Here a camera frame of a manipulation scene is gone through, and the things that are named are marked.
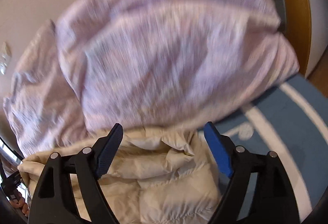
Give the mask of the person's left hand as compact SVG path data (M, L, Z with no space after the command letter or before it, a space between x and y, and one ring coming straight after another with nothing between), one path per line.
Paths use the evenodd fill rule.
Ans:
M20 209L22 211L22 214L24 214L26 217L29 216L30 214L30 208L28 206L28 204L25 202L24 197L22 196L22 194L20 192L17 193L19 199L14 199L14 200L9 200L9 203L11 204L11 206L15 209Z

